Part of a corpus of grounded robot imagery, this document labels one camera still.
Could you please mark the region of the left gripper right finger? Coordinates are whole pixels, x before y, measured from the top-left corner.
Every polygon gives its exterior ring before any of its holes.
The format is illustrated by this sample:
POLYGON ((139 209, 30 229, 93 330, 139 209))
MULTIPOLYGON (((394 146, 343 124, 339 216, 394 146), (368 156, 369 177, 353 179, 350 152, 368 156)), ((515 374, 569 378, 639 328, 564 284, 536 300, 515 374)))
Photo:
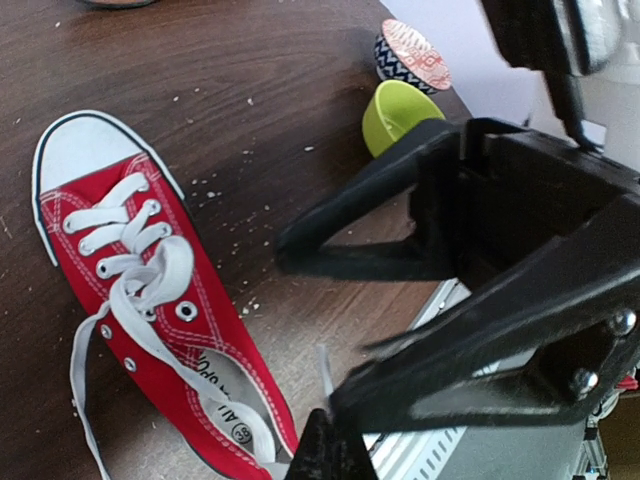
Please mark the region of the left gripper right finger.
POLYGON ((378 349, 312 411, 289 478, 374 478, 367 433, 584 420, 639 360, 638 197, 378 349))

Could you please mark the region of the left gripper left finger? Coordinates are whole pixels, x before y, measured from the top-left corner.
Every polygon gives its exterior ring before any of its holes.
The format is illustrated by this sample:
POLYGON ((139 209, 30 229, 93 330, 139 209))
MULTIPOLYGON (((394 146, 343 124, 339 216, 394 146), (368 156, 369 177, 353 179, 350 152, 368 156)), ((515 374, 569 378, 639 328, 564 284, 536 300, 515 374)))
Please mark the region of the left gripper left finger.
POLYGON ((361 282, 455 277, 459 257, 460 126, 428 119, 274 242, 289 275, 361 282))

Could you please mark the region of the red canvas sneaker white laces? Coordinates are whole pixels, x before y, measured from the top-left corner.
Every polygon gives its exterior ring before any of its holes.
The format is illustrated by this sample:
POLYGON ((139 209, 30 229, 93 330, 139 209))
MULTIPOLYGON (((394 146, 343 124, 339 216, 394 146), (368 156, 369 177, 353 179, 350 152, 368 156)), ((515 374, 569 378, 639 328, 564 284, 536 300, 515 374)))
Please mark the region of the red canvas sneaker white laces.
POLYGON ((207 256, 184 195, 153 148, 96 110, 66 114, 32 164, 35 224, 86 312, 70 356, 86 445, 87 356, 99 335, 201 460, 229 479, 290 479, 290 408, 207 256))

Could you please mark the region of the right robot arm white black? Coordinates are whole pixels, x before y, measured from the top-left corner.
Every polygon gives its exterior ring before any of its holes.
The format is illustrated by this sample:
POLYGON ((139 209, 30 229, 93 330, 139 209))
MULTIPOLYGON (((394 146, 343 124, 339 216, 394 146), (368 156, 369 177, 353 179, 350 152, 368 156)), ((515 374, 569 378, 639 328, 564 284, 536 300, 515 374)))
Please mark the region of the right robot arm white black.
POLYGON ((534 124, 639 166, 639 4, 485 1, 498 51, 544 79, 534 124))

